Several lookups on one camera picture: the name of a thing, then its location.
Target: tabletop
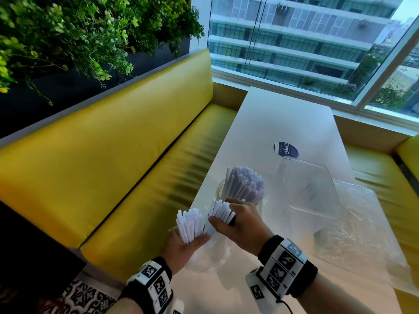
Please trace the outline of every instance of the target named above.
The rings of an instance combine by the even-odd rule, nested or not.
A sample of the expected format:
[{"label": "tabletop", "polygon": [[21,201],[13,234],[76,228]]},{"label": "tabletop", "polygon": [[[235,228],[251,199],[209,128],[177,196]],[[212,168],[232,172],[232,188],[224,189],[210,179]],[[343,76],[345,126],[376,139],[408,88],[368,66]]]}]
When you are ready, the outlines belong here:
[{"label": "tabletop", "polygon": [[[251,87],[240,107],[191,207],[210,206],[227,167],[247,166],[262,176],[272,175],[282,157],[274,144],[285,142],[299,159],[326,166],[333,179],[355,183],[349,160],[331,109],[327,106]],[[259,313],[245,283],[245,275],[260,266],[258,259],[226,239],[230,257],[214,271],[183,269],[174,276],[172,287],[188,313]],[[297,241],[301,248],[312,237]],[[401,313],[394,290],[361,277],[330,268],[325,276],[377,313]],[[285,301],[294,314],[305,313],[298,302]],[[277,313],[288,313],[285,306]]]}]

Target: blue label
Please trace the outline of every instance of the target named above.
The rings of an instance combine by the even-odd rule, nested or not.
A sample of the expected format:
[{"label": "blue label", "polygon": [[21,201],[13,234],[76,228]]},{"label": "blue label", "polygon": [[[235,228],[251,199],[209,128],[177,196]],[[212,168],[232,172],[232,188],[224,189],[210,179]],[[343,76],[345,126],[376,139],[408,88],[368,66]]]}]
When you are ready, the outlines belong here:
[{"label": "blue label", "polygon": [[275,153],[282,157],[295,157],[298,158],[298,150],[291,144],[286,142],[275,142],[274,144]]}]

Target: bundle of straws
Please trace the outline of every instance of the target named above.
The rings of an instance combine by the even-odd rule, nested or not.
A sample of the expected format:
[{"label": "bundle of straws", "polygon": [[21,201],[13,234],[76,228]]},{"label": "bundle of straws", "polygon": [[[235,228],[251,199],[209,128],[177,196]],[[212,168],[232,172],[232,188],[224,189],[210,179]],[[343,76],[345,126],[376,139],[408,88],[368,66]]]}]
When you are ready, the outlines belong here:
[{"label": "bundle of straws", "polygon": [[221,199],[244,199],[255,205],[265,197],[265,181],[258,173],[243,166],[228,168]]},{"label": "bundle of straws", "polygon": [[214,216],[221,219],[226,224],[232,222],[235,212],[231,211],[230,203],[222,200],[212,200],[211,207],[205,207],[204,213],[199,213],[197,208],[190,208],[189,211],[179,210],[176,217],[176,224],[178,225],[179,234],[184,243],[192,242],[196,237],[203,234],[210,236],[214,235],[216,230],[208,221],[208,218]]}]

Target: sky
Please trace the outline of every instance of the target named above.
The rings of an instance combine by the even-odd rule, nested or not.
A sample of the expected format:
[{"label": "sky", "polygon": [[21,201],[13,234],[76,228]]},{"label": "sky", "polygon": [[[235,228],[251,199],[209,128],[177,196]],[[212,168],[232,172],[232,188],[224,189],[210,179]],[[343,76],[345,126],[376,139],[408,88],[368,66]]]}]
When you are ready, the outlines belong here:
[{"label": "sky", "polygon": [[419,0],[403,0],[398,9],[391,17],[392,20],[398,20],[402,23],[410,17],[416,18],[419,15]]}]

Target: seat cushion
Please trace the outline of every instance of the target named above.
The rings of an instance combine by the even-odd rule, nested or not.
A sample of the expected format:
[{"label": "seat cushion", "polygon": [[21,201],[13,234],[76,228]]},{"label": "seat cushion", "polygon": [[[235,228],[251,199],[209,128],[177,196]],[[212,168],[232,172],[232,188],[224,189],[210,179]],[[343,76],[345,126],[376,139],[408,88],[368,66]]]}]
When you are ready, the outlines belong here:
[{"label": "seat cushion", "polygon": [[191,206],[236,113],[208,105],[81,247],[84,257],[125,281],[157,256],[167,230],[176,226],[177,211]]},{"label": "seat cushion", "polygon": [[419,134],[407,139],[397,146],[395,150],[419,181]]},{"label": "seat cushion", "polygon": [[[357,183],[376,192],[419,287],[419,198],[393,159],[345,144]],[[404,314],[417,313],[419,298],[396,290]]]},{"label": "seat cushion", "polygon": [[0,200],[78,248],[210,102],[210,54],[133,82],[1,148]]}]

